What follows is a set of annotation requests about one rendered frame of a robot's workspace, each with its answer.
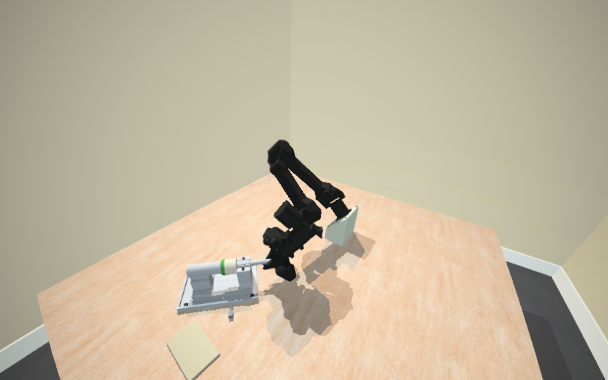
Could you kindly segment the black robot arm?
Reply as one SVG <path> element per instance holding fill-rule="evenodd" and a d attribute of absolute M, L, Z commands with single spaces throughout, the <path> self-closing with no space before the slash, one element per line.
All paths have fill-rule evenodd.
<path fill-rule="evenodd" d="M 314 224 L 321 219 L 322 211 L 314 200 L 304 194 L 289 170 L 315 192 L 315 199 L 325 209 L 329 207 L 332 209 L 337 217 L 335 221 L 350 214 L 352 209 L 349 210 L 343 202 L 344 192 L 330 183 L 322 182 L 314 175 L 295 157 L 293 148 L 286 140 L 279 139 L 267 153 L 267 163 L 270 165 L 271 174 L 276 177 L 293 204 L 288 200 L 284 201 L 275 211 L 273 217 L 287 229 L 293 228 L 292 234 L 299 243 L 305 245 L 315 235 L 323 239 L 322 226 L 319 227 Z M 287 231 L 282 233 L 268 227 L 262 235 L 262 243 L 281 253 L 290 241 L 289 238 L 286 239 L 286 234 Z"/>

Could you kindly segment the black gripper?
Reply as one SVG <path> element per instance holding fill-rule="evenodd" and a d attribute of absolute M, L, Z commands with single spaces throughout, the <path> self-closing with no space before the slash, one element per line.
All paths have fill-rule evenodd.
<path fill-rule="evenodd" d="M 294 265 L 290 263 L 288 257 L 293 258 L 294 253 L 304 249 L 304 245 L 299 243 L 292 234 L 292 230 L 287 230 L 286 239 L 289 238 L 289 244 L 279 253 L 274 249 L 269 250 L 266 259 L 271 259 L 267 264 L 263 265 L 263 269 L 275 269 L 276 274 L 281 278 L 291 282 L 296 277 Z M 265 260 L 266 260 L 265 259 Z"/>

